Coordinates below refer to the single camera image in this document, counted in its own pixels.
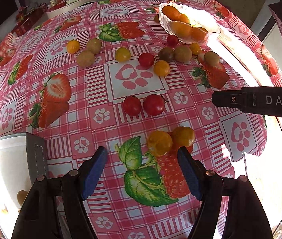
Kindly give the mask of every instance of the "pink checkered tablecloth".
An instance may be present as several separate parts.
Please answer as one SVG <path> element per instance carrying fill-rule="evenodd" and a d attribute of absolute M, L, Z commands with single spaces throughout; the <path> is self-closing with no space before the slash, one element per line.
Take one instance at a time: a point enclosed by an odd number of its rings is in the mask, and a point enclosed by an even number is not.
<path fill-rule="evenodd" d="M 98 238 L 186 238 L 197 216 L 200 203 L 190 194 L 169 205 L 145 206 L 128 196 L 124 174 L 127 169 L 120 161 L 115 145 L 140 137 L 142 152 L 146 152 L 146 138 L 154 130 L 172 131 L 177 126 L 195 130 L 193 158 L 202 161 L 206 169 L 221 176 L 235 177 L 231 162 L 242 161 L 244 151 L 259 156 L 266 143 L 267 130 L 263 117 L 245 114 L 233 108 L 215 107 L 211 102 L 214 88 L 205 88 L 193 80 L 194 59 L 188 63 L 173 61 L 171 73 L 160 79 L 153 69 L 140 70 L 138 56 L 144 52 L 156 55 L 166 46 L 168 34 L 153 17 L 157 4 L 168 0 L 107 0 L 92 3 L 52 18 L 38 30 L 28 31 L 21 37 L 9 34 L 0 44 L 0 136 L 30 132 L 43 137 L 48 145 L 49 176 L 58 177 L 79 168 L 90 159 L 99 146 L 109 151 L 105 166 L 94 194 L 85 203 L 86 211 Z M 214 0 L 177 0 L 196 9 L 204 9 L 256 55 L 262 64 L 263 44 L 254 33 L 229 11 L 220 11 Z M 58 28 L 70 17 L 81 20 L 68 28 Z M 82 49 L 67 53 L 68 41 L 76 39 L 82 48 L 99 37 L 101 26 L 112 26 L 125 21 L 139 23 L 144 35 L 134 39 L 104 41 L 102 50 L 95 55 L 94 64 L 86 69 L 78 67 L 76 58 Z M 115 51 L 127 47 L 131 52 L 128 62 L 118 63 Z M 12 55 L 7 60 L 7 52 Z M 17 80 L 14 66 L 26 56 L 33 55 L 28 69 Z M 224 89 L 247 86 L 244 78 L 221 59 L 230 80 Z M 71 86 L 68 110 L 45 128 L 30 126 L 29 113 L 40 102 L 39 90 L 54 73 L 67 76 Z M 282 86 L 282 73 L 270 77 L 275 86 Z M 143 101 L 149 94 L 159 93 L 167 101 L 158 116 L 148 116 L 142 110 L 138 117 L 126 115 L 122 101 L 134 95 Z M 223 199 L 218 222 L 222 230 L 226 218 L 227 199 Z M 61 199 L 58 209 L 64 217 Z"/>

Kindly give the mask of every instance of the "clear glass fruit bowl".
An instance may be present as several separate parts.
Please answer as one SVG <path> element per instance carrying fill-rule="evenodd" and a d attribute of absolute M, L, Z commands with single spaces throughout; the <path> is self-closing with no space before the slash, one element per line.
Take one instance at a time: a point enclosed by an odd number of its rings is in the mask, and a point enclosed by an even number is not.
<path fill-rule="evenodd" d="M 180 13 L 185 14 L 188 17 L 190 24 L 170 20 L 162 13 L 162 8 L 166 5 L 171 5 L 177 8 Z M 209 39 L 216 39 L 221 33 L 220 26 L 208 12 L 193 9 L 192 7 L 183 4 L 161 3 L 159 6 L 159 19 L 161 26 L 167 33 L 177 36 L 179 40 L 185 44 L 207 44 Z M 196 27 L 206 29 L 207 33 Z"/>

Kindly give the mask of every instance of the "cable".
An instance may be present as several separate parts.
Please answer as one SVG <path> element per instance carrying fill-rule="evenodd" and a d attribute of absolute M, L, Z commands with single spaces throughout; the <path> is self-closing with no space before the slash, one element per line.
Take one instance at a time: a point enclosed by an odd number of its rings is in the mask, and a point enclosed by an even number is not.
<path fill-rule="evenodd" d="M 281 221 L 279 221 L 279 224 L 277 225 L 277 227 L 276 227 L 276 229 L 274 230 L 274 232 L 272 233 L 272 235 L 274 235 L 274 234 L 276 233 L 276 231 L 277 231 L 277 229 L 279 228 L 279 225 L 281 224 L 281 222 L 282 222 L 282 219 L 281 219 Z"/>

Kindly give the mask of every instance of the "bowl of oranges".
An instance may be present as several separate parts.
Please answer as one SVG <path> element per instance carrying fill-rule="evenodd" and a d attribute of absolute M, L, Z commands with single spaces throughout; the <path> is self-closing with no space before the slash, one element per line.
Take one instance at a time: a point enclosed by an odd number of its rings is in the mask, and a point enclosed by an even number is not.
<path fill-rule="evenodd" d="M 220 26 L 208 12 L 182 4 L 161 3 L 159 19 L 167 33 L 185 44 L 207 44 L 221 33 Z"/>

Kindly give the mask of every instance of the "yellow cherry tomato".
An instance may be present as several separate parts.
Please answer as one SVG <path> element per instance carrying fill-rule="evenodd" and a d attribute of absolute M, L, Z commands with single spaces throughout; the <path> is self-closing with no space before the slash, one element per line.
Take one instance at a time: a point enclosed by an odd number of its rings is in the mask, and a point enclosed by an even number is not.
<path fill-rule="evenodd" d="M 190 127 L 177 127 L 172 132 L 173 143 L 178 147 L 190 147 L 195 140 L 195 132 Z"/>
<path fill-rule="evenodd" d="M 115 59 L 118 62 L 127 61 L 127 60 L 130 59 L 130 57 L 131 57 L 131 53 L 130 53 L 129 49 L 127 49 L 125 47 L 118 48 L 118 50 L 115 53 Z"/>
<path fill-rule="evenodd" d="M 153 68 L 154 73 L 160 77 L 166 77 L 170 73 L 170 65 L 164 60 L 159 60 Z"/>
<path fill-rule="evenodd" d="M 70 54 L 76 53 L 80 49 L 80 43 L 77 40 L 70 40 L 66 46 L 66 50 Z"/>
<path fill-rule="evenodd" d="M 193 55 L 198 55 L 202 51 L 202 48 L 198 43 L 192 43 L 190 45 L 190 50 L 192 51 Z"/>
<path fill-rule="evenodd" d="M 172 138 L 164 131 L 153 131 L 146 141 L 148 150 L 153 156 L 163 156 L 172 148 Z"/>

